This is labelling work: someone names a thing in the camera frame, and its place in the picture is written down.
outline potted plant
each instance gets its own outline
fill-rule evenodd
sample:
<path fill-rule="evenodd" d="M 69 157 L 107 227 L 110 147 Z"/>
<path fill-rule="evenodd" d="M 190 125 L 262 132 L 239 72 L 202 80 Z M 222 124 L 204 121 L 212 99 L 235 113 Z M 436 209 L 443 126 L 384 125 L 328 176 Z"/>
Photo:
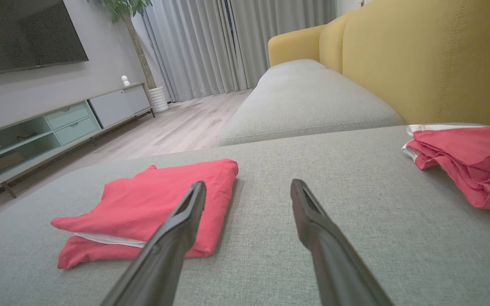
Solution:
<path fill-rule="evenodd" d="M 111 14 L 111 21 L 116 23 L 120 19 L 124 21 L 128 33 L 132 42 L 134 43 L 134 48 L 141 62 L 141 68 L 146 78 L 146 85 L 148 87 L 148 93 L 151 96 L 153 109 L 156 113 L 165 111 L 168 109 L 167 101 L 165 100 L 164 91 L 162 87 L 156 87 L 154 78 L 152 77 L 152 72 L 146 61 L 145 52 L 142 49 L 140 38 L 137 36 L 134 24 L 132 23 L 132 16 L 136 13 L 141 15 L 145 11 L 147 6 L 151 6 L 151 0 L 96 0 L 99 4 L 104 6 L 107 11 Z"/>

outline gray sofa cushion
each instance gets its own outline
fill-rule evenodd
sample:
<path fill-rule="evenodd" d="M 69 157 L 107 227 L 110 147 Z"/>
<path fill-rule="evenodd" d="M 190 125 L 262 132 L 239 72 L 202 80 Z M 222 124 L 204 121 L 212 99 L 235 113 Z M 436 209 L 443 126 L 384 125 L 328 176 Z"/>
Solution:
<path fill-rule="evenodd" d="M 58 271 L 70 236 L 50 220 L 90 211 L 103 184 L 148 166 L 239 164 L 219 245 L 185 260 L 175 305 L 319 305 L 298 240 L 292 178 L 305 180 L 396 306 L 490 305 L 490 211 L 442 170 L 400 151 L 403 126 L 326 133 L 102 164 L 44 186 L 0 213 L 0 306 L 97 306 L 129 261 Z"/>
<path fill-rule="evenodd" d="M 230 119 L 219 144 L 402 124 L 387 103 L 338 72 L 302 66 L 295 72 L 271 67 Z"/>

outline red folded cloth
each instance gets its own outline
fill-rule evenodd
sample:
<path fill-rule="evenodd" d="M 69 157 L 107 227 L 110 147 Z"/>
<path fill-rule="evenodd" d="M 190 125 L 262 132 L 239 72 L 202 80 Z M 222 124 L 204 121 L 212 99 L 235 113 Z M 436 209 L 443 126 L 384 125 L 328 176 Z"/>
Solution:
<path fill-rule="evenodd" d="M 133 178 L 105 184 L 101 202 L 91 212 L 55 218 L 51 224 L 77 235 L 102 234 L 101 241 L 110 244 L 73 236 L 60 252 L 58 268 L 70 269 L 98 259 L 134 259 L 141 248 L 126 240 L 148 241 L 192 184 L 200 180 L 207 188 L 205 207 L 196 243 L 186 257 L 210 256 L 217 246 L 237 172 L 235 161 L 221 159 L 173 168 L 151 166 Z M 121 240 L 128 245 L 120 244 Z"/>
<path fill-rule="evenodd" d="M 471 205 L 490 210 L 490 127 L 417 130 L 406 148 L 420 169 L 440 165 Z"/>

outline cabinet drawer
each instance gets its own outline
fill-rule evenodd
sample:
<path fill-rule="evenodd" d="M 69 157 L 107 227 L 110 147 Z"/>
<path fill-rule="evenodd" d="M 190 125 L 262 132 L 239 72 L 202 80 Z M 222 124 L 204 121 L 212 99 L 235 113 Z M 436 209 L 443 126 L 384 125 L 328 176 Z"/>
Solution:
<path fill-rule="evenodd" d="M 45 115 L 46 120 L 48 120 L 48 123 L 53 129 L 60 128 L 88 116 L 89 114 L 84 103 L 79 103 Z"/>
<path fill-rule="evenodd" d="M 61 130 L 57 130 L 56 135 L 62 142 L 62 145 L 66 145 L 80 137 L 94 132 L 94 130 L 96 130 L 96 126 L 92 122 L 92 118 L 86 118 L 85 120 L 71 124 Z"/>

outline yellow sofa backrest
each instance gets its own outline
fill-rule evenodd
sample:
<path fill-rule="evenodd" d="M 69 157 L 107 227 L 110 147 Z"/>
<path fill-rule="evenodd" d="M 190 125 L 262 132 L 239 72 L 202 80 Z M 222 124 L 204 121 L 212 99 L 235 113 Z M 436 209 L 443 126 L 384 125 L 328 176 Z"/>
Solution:
<path fill-rule="evenodd" d="M 375 0 L 323 28 L 319 62 L 407 124 L 490 125 L 490 0 Z"/>

